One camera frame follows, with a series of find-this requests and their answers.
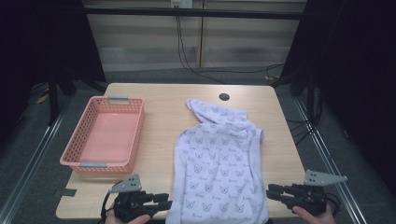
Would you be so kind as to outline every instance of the black curtain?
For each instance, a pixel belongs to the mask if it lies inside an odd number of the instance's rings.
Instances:
[[[316,76],[324,100],[396,195],[396,14],[359,1],[337,27]]]
[[[43,7],[82,7],[82,3],[0,1],[0,144],[25,109],[32,86],[49,80],[49,70],[61,87],[71,78],[106,81],[87,16]]]
[[[306,2],[303,12],[306,16],[299,22],[279,81],[279,84],[291,83],[293,95],[301,94],[310,76],[318,72],[343,3],[344,0]]]

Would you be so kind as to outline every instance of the table hole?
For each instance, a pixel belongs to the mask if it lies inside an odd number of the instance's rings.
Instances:
[[[227,94],[227,93],[222,93],[222,94],[219,95],[219,98],[222,101],[228,101],[228,100],[230,100],[230,95]]]

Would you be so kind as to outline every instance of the basket handle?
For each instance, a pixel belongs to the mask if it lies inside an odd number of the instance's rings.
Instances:
[[[128,96],[108,96],[109,100],[129,100]]]
[[[107,164],[103,162],[82,162],[79,167],[85,168],[107,168]]]

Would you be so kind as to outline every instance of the metal rail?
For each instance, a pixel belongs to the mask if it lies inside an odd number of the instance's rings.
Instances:
[[[180,17],[214,17],[270,20],[301,20],[302,18],[329,17],[330,15],[306,14],[303,12],[269,12],[249,10],[220,10],[200,8],[168,7],[33,7],[39,13],[64,14],[100,14],[100,15],[140,15],[140,16],[180,16]]]
[[[295,103],[297,104],[297,107],[299,109],[299,112],[304,120],[309,120],[307,116],[307,110],[305,107],[304,102],[301,100],[301,98],[296,98]],[[318,153],[320,157],[322,158],[324,164],[326,165],[326,168],[328,172],[332,175],[342,175],[340,171],[338,170],[337,165],[335,164],[334,160],[332,159],[332,154],[330,153],[329,149],[327,148],[326,144],[323,141],[323,138],[321,137],[319,131],[317,128],[315,128],[309,121],[306,123],[306,128],[308,129],[309,132],[311,132],[311,137],[312,140],[314,141]],[[346,207],[346,210],[348,211],[350,217],[352,218],[353,223],[356,224],[367,224],[366,219],[364,218],[364,215],[355,199],[355,197],[352,195],[352,192],[350,191],[349,187],[347,186],[347,183],[338,183],[335,185],[335,187],[338,190],[338,193],[340,194],[341,200],[344,203],[344,206]]]
[[[41,162],[44,159],[44,156],[46,155],[46,152],[50,146],[53,137],[57,133],[59,126],[62,123],[62,120],[64,118],[64,112],[69,107],[72,99],[73,98],[71,96],[67,97],[61,113],[59,114],[58,118],[52,123],[52,125],[47,128],[43,138],[41,139],[35,150],[34,155],[32,156],[32,159],[30,159],[28,165],[26,166],[24,172],[18,180],[17,185],[7,197],[6,202],[0,210],[1,224],[11,223],[12,218],[14,218],[24,195],[26,194],[27,190],[30,187],[30,184],[35,177],[35,173],[38,170],[38,167],[40,166]]]

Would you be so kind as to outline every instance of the person's hand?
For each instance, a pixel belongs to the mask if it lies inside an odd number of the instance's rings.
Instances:
[[[128,224],[144,224],[150,220],[149,215],[143,215],[140,217],[135,218],[134,220],[128,222]],[[116,218],[114,215],[114,210],[108,210],[107,218],[105,224],[125,224],[125,222],[121,222],[119,219]]]
[[[326,212],[317,217],[312,216],[299,206],[292,207],[292,210],[308,224],[335,224],[334,217],[332,216],[332,207],[329,204],[327,204]]]

